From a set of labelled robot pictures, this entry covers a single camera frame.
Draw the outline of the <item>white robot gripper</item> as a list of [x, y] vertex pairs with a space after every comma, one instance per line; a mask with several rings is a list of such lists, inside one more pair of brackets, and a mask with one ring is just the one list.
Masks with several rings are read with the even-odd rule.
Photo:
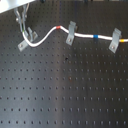
[[[33, 1], [34, 0], [0, 0], [0, 13], [3, 13], [15, 8], [14, 13], [16, 15], [16, 21], [20, 25], [20, 30], [23, 31], [22, 23], [25, 23], [27, 18], [27, 11], [29, 9], [29, 4], [27, 3], [30, 3]], [[22, 5], [23, 5], [23, 12], [22, 12], [22, 19], [21, 19], [21, 15], [18, 11], [18, 8], [16, 7], [19, 7]]]

